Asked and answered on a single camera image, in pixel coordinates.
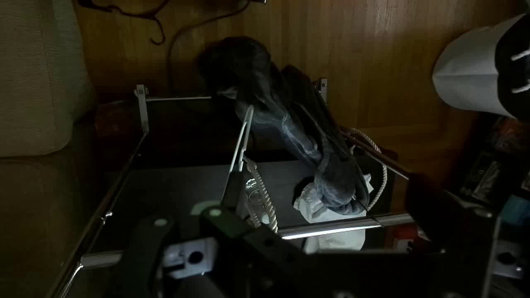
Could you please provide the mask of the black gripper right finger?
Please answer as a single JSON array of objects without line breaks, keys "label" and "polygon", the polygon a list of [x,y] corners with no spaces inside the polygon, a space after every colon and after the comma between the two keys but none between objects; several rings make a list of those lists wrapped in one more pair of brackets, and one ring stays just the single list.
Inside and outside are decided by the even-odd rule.
[{"label": "black gripper right finger", "polygon": [[228,298],[307,298],[302,253],[266,227],[224,207],[200,213],[200,233],[218,243],[210,278]]}]

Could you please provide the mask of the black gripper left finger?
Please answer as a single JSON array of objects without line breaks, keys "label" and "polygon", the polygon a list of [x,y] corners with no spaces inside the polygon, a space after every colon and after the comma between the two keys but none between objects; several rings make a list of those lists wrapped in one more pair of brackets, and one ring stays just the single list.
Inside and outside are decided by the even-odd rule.
[{"label": "black gripper left finger", "polygon": [[145,217],[130,235],[114,271],[114,298],[155,298],[162,250],[173,232],[165,217]]}]

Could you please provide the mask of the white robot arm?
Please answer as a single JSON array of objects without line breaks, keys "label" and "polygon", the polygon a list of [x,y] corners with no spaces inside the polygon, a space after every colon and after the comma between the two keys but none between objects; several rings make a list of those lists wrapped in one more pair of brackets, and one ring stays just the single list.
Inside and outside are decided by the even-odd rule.
[{"label": "white robot arm", "polygon": [[[513,16],[471,30],[445,46],[433,86],[455,107],[511,116],[528,111],[528,18]],[[274,233],[244,223],[224,202],[200,213],[198,238],[175,240],[173,223],[153,217],[137,225],[122,251],[112,298],[150,298],[157,278],[171,285],[205,275],[234,293],[251,271],[291,298],[486,298],[498,246],[499,218],[480,205],[441,192],[418,174],[407,174],[407,210],[375,220],[299,225]],[[314,253],[289,245],[291,237],[354,232],[372,225],[415,222],[432,243],[412,253]]]}]

